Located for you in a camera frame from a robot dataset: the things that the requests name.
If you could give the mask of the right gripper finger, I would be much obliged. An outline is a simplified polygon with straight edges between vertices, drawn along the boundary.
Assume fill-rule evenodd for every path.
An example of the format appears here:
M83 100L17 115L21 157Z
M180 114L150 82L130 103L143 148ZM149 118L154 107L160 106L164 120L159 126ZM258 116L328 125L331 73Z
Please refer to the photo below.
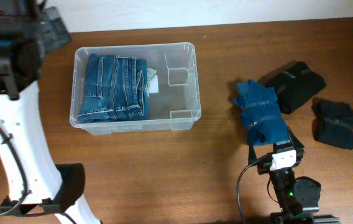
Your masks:
M302 144L302 142L294 135L293 131L291 130L291 128L288 126L287 127L287 131L288 131L288 135L290 138L290 141L292 143L292 145L294 146L296 151L304 151L305 147Z
M248 154L248 165L253 164L257 160L257 155L255 153L254 146L249 143L249 154Z

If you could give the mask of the teal shirt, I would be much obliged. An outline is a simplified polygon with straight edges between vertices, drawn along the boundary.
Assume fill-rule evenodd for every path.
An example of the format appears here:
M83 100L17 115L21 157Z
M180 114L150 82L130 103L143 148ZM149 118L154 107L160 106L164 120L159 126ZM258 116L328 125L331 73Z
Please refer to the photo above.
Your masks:
M273 87L248 80L238 83L237 91L239 96L234 104L242 110L240 119L247 130L249 145L263 146L289 140L287 124Z

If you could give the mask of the small black garment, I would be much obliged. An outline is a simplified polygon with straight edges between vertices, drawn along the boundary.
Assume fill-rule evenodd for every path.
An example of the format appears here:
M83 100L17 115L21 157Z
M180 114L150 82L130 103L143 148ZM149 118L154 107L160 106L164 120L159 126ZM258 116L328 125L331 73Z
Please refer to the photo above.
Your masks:
M320 100L311 109L318 120L316 141L353 150L353 108L350 104Z

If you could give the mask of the large black garment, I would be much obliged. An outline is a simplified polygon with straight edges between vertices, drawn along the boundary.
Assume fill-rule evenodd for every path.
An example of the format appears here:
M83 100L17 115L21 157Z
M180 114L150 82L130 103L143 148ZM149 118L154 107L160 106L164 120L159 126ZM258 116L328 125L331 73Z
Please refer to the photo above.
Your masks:
M326 87L324 78L302 61L281 71L266 84L278 96L280 111L291 114Z

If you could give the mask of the dark blue jeans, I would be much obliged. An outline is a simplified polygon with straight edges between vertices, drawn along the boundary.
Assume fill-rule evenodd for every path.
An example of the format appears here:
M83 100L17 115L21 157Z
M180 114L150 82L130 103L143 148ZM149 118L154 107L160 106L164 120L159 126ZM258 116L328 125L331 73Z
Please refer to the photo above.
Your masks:
M149 118L147 61L135 56L91 54L85 71L81 123Z

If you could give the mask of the clear plastic storage container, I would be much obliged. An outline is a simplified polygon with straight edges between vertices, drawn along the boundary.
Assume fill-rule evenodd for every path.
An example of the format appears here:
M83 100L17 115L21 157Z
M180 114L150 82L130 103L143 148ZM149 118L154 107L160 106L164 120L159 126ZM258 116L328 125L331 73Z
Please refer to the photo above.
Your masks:
M91 54L133 55L157 71L158 93L149 95L149 118L143 121L81 123L85 70ZM196 49L189 42L81 47L75 52L70 124L92 135L134 131L191 129L201 117Z

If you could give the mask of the light blue jeans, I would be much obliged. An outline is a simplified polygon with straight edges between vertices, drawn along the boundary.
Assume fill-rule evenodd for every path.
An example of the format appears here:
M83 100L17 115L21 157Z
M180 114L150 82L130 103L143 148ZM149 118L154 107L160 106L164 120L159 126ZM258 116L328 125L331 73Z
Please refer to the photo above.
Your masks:
M152 69L152 68L148 68L147 69L147 84L145 87L146 93L148 94L148 87L149 87L149 82L151 81L151 79L153 79L153 77L157 75L157 71Z

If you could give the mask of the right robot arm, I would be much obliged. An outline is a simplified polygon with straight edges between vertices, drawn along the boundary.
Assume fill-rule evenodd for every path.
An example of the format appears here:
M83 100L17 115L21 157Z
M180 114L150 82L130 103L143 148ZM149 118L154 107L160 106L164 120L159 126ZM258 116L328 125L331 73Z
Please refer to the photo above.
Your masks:
M319 212L321 184L309 177L296 177L293 171L305 153L305 147L290 128L288 140L273 144L273 151L258 158L250 142L249 164L260 175L268 174L282 215L298 217Z

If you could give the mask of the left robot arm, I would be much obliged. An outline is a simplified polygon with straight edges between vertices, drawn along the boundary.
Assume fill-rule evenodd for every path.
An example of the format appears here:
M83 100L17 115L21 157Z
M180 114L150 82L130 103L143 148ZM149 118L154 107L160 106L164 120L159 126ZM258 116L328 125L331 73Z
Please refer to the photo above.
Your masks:
M97 223L84 195L82 164L55 164L39 111L42 62L71 42L56 7L0 0L0 159L9 193L0 217L55 215L62 223Z

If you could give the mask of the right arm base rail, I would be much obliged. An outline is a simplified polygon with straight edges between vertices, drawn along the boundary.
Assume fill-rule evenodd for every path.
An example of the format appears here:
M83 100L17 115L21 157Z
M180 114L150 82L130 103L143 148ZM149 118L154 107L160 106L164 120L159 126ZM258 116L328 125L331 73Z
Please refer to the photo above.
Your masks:
M272 213L269 217L271 224L341 224L341 219L331 215L314 216L303 214L300 217L284 217L281 213Z

